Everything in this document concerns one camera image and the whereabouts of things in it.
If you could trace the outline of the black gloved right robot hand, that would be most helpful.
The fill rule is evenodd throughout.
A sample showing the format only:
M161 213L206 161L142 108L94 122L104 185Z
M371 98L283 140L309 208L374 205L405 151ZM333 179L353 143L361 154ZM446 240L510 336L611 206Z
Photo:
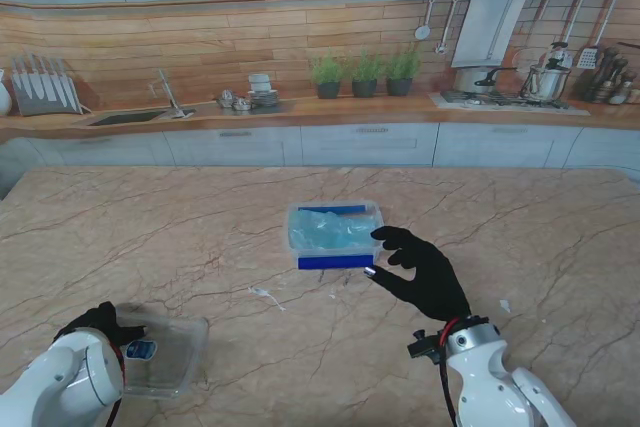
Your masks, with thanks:
M397 299L415 306L426 317L442 322L471 315L470 305L449 259L432 243L409 230L383 226L371 233L382 247L392 251L390 266L414 270L412 280L388 270L371 266L367 276Z

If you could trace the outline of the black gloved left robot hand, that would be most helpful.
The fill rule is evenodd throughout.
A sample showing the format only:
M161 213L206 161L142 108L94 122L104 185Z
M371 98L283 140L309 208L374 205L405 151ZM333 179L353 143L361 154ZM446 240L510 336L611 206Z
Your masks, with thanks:
M103 302L98 307L87 310L61 330L54 340L71 334L81 328L92 328L104 334L109 341L117 347L125 346L145 336L144 326L123 327L117 322L116 308L110 302Z

